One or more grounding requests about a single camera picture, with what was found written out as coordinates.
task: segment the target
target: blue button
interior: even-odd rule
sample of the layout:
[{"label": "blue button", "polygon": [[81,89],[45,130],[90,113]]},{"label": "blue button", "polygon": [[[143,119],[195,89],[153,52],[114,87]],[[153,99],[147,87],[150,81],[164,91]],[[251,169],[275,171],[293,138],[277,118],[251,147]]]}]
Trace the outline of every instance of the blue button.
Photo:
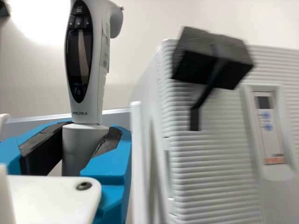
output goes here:
[{"label": "blue button", "polygon": [[270,119],[270,113],[268,113],[268,112],[262,113],[262,116],[264,119]]},{"label": "blue button", "polygon": [[268,131],[268,132],[272,131],[272,125],[265,125],[264,128],[265,128],[266,131]]}]

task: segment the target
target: orange label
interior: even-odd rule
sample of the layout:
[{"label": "orange label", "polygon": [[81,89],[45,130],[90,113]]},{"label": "orange label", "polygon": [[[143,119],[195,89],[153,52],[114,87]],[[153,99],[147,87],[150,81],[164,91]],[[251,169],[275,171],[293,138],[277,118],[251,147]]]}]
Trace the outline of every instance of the orange label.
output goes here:
[{"label": "orange label", "polygon": [[280,157],[266,158],[264,160],[264,163],[266,165],[270,165],[270,164],[280,164],[280,163],[286,163],[286,162],[285,162],[285,157],[284,156],[280,156]]}]

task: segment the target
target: screw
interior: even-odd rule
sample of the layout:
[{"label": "screw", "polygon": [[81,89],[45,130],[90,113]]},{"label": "screw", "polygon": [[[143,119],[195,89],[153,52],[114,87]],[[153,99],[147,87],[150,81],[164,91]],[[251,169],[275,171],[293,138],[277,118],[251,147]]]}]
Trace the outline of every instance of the screw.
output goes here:
[{"label": "screw", "polygon": [[82,182],[76,186],[77,190],[87,190],[90,189],[92,184],[90,182]]}]

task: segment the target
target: white wall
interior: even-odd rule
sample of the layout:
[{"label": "white wall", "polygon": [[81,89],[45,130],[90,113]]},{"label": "white wall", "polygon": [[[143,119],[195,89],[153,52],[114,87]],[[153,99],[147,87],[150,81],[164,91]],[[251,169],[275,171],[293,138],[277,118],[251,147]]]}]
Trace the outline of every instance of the white wall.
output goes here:
[{"label": "white wall", "polygon": [[[250,44],[299,49],[296,0],[114,0],[124,5],[111,41],[104,108],[126,107],[138,77],[164,38],[182,26],[240,37]],[[68,0],[7,0],[0,20],[0,113],[15,117],[68,113],[64,33]]]}]

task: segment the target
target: control panel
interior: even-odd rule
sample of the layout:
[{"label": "control panel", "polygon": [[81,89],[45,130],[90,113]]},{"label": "control panel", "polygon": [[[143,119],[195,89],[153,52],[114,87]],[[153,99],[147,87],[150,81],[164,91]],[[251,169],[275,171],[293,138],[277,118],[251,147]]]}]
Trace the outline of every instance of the control panel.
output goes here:
[{"label": "control panel", "polygon": [[260,150],[264,164],[286,163],[275,92],[252,91],[251,95],[255,102],[256,127],[260,133]]},{"label": "control panel", "polygon": [[71,10],[65,52],[71,93],[75,101],[80,103],[87,91],[93,54],[92,17],[82,0],[77,0]]}]

